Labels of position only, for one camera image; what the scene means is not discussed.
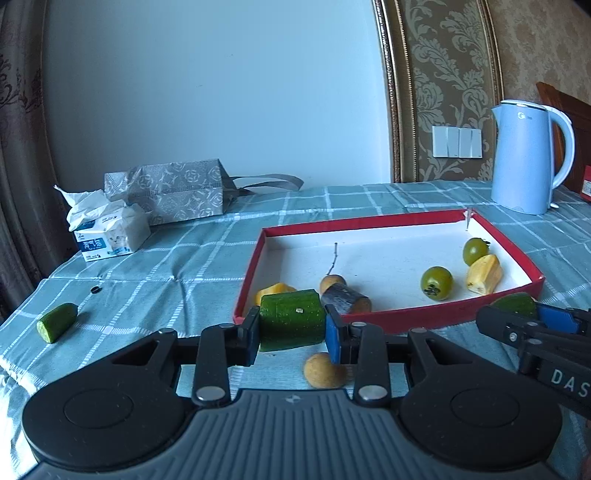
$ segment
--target blue kettle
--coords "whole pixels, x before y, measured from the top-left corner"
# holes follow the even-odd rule
[[[542,215],[552,191],[569,174],[574,161],[574,132],[570,118],[556,108],[521,100],[503,100],[492,109],[498,125],[492,200],[503,207]],[[565,155],[554,175],[552,123],[564,134]]]

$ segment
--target white tissue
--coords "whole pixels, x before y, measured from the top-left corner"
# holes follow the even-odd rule
[[[72,207],[66,219],[87,262],[133,253],[150,236],[148,215],[139,205],[111,202],[102,190],[68,193],[54,188]]]

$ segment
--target floral wallpaper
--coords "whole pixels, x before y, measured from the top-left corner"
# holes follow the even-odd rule
[[[591,103],[591,17],[572,0],[489,0],[505,97],[539,102],[536,82]]]
[[[401,0],[413,71],[418,180],[492,178],[491,66],[477,0]],[[433,125],[482,129],[483,159],[435,158]]]

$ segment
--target white sticker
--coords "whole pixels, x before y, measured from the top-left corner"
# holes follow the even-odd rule
[[[583,188],[581,189],[581,193],[591,196],[591,181],[583,180]]]

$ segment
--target tablecloth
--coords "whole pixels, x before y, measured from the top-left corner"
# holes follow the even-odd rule
[[[554,201],[559,208],[542,216],[513,212],[491,202],[490,184],[477,181],[252,195],[238,198],[223,216],[154,228],[132,255],[90,263],[79,253],[74,255],[43,280],[0,327],[2,478],[17,478],[35,464],[20,418],[24,404],[39,388],[161,327],[190,336],[206,326],[230,321],[246,266],[264,227],[472,206],[545,274],[541,301],[588,308],[591,207],[562,187]],[[101,288],[98,294],[90,292],[95,286]],[[65,302],[79,305],[79,317],[57,343],[48,345],[35,331],[35,321]],[[517,365],[511,348],[480,335],[473,322],[438,333],[505,368]],[[232,394],[241,387],[307,388],[303,362],[323,349],[317,345],[261,353],[253,367],[232,367]],[[393,367],[391,377],[394,394],[403,394],[402,370]],[[189,392],[191,379],[191,368],[183,368],[180,393]],[[563,431],[550,462],[565,478],[574,479],[587,454],[583,420],[568,410],[563,417]]]

